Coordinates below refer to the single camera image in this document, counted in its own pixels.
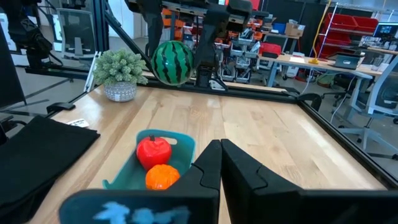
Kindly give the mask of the black jointed machine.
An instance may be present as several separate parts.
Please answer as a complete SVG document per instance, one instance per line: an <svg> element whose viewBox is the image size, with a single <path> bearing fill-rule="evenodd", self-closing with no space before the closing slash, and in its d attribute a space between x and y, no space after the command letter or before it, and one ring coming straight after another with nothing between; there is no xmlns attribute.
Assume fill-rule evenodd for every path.
<svg viewBox="0 0 398 224"><path fill-rule="evenodd" d="M30 68L63 66L63 62L51 53L52 43L25 12L26 6L36 6L39 2L42 0L0 0L0 7L7 16L8 33L18 47L26 50Z"/></svg>

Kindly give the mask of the orange toy fruit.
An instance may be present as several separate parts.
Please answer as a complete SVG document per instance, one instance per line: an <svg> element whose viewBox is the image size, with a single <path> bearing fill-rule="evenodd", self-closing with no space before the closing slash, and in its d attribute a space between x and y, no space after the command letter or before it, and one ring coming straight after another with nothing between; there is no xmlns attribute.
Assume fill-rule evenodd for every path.
<svg viewBox="0 0 398 224"><path fill-rule="evenodd" d="M167 164L158 164L146 174L146 188L149 190L166 190L180 178L180 173Z"/></svg>

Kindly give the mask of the pale green potted plant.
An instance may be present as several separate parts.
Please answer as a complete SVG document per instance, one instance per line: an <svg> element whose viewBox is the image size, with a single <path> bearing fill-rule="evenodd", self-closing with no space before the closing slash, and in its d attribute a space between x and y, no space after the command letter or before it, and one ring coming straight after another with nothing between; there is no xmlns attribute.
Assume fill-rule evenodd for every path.
<svg viewBox="0 0 398 224"><path fill-rule="evenodd" d="M146 62L140 54L121 49L107 50L96 59L94 81L103 85L106 97L115 102L127 102L135 98L137 85L146 85L143 75Z"/></svg>

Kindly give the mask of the black folded cloth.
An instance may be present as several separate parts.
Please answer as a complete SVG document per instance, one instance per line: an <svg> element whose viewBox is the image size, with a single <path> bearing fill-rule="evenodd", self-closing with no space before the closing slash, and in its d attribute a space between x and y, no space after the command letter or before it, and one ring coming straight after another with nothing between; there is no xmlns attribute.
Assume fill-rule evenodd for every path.
<svg viewBox="0 0 398 224"><path fill-rule="evenodd" d="M55 181L99 138L95 130L37 116L0 146L0 224L23 224Z"/></svg>

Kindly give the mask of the cluttered storage shelf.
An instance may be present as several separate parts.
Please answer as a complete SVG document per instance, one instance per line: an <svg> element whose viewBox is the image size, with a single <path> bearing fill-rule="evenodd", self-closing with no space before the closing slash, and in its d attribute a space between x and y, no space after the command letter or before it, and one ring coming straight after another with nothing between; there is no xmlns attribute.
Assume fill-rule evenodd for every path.
<svg viewBox="0 0 398 224"><path fill-rule="evenodd" d="M221 67L218 74L223 81L249 83L259 57L262 27L262 19L251 18L242 32L229 31L215 40Z"/></svg>

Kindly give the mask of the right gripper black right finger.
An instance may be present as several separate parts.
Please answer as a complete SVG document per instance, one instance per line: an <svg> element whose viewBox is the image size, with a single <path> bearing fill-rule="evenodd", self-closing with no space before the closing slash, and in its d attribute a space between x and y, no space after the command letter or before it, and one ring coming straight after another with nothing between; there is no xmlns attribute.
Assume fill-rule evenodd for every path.
<svg viewBox="0 0 398 224"><path fill-rule="evenodd" d="M303 189L221 140L232 224L398 224L398 190Z"/></svg>

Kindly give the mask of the green striped toy watermelon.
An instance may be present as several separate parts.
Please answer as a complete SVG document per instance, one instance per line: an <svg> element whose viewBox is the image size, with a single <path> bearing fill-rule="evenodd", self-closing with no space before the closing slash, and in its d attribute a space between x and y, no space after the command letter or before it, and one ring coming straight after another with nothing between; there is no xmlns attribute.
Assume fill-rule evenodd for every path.
<svg viewBox="0 0 398 224"><path fill-rule="evenodd" d="M183 85L191 79L194 71L193 61L191 49L177 40L160 44L151 58L155 77L171 86Z"/></svg>

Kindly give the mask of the black table clamp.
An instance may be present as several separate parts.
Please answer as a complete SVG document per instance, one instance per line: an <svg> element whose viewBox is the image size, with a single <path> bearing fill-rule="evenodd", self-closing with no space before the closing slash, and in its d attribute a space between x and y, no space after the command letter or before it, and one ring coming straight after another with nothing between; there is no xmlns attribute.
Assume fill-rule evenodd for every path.
<svg viewBox="0 0 398 224"><path fill-rule="evenodd" d="M47 110L47 114L55 114L55 113L59 113L61 111L71 111L71 110L74 110L75 108L76 108L76 106L73 103L58 102L58 103L53 103L53 104L49 105L48 107L46 107L46 110Z"/></svg>

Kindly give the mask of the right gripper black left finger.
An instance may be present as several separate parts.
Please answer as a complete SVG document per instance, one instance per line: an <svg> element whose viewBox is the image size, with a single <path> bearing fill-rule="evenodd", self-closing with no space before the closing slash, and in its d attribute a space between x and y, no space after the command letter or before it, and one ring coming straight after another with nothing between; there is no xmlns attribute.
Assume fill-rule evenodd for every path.
<svg viewBox="0 0 398 224"><path fill-rule="evenodd" d="M166 190L82 190L61 205L61 224L217 224L221 141L212 140Z"/></svg>

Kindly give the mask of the red toy apple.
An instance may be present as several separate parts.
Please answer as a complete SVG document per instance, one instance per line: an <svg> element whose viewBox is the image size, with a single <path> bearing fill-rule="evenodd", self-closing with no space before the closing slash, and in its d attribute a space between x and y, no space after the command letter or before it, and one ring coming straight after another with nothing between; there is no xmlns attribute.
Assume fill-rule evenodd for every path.
<svg viewBox="0 0 398 224"><path fill-rule="evenodd" d="M154 135L141 140L136 149L136 156L146 171L156 165L167 164L171 155L171 145L165 139Z"/></svg>

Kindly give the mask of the computer monitor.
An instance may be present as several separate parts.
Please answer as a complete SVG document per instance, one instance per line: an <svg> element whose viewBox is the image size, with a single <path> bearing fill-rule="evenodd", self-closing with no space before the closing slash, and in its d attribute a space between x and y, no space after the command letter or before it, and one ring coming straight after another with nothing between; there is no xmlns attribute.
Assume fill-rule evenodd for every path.
<svg viewBox="0 0 398 224"><path fill-rule="evenodd" d="M373 37L394 38L398 32L398 22L380 22L376 26Z"/></svg>

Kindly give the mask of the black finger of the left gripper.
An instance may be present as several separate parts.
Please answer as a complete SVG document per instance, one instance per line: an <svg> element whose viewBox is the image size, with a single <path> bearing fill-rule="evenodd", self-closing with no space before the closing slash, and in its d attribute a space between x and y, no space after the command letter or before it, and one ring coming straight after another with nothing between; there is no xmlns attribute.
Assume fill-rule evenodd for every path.
<svg viewBox="0 0 398 224"><path fill-rule="evenodd" d="M164 23L161 12L148 12L144 18L147 22L149 57L152 57L159 46Z"/></svg>
<svg viewBox="0 0 398 224"><path fill-rule="evenodd" d="M193 65L199 67L215 67L215 39L218 34L225 31L226 19L220 17L206 17L203 21L203 29L200 41L195 52Z"/></svg>

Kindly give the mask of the red box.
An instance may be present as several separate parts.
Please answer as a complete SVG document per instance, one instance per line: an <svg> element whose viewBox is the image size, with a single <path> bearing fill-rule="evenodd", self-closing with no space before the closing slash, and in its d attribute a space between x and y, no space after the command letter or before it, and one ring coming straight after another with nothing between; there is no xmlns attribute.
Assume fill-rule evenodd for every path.
<svg viewBox="0 0 398 224"><path fill-rule="evenodd" d="M262 42L259 49L260 56L269 58L277 58L281 54L281 52L281 46L268 42Z"/></svg>

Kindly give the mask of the white printed tag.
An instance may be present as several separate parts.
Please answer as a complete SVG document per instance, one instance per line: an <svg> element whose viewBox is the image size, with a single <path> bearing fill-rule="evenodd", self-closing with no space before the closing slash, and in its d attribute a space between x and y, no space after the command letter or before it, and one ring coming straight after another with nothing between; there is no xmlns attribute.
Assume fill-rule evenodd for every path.
<svg viewBox="0 0 398 224"><path fill-rule="evenodd" d="M73 120L73 121L69 121L69 122L67 122L67 125L77 126L77 127L80 127L80 128L88 128L89 127L89 123L83 118L82 119L76 119L76 120Z"/></svg>

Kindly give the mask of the grey case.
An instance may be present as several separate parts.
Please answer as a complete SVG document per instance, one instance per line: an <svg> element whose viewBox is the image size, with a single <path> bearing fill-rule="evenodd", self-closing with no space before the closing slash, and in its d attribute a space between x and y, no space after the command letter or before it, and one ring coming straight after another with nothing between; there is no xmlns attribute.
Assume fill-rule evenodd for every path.
<svg viewBox="0 0 398 224"><path fill-rule="evenodd" d="M356 70L362 56L356 54L337 53L334 67Z"/></svg>

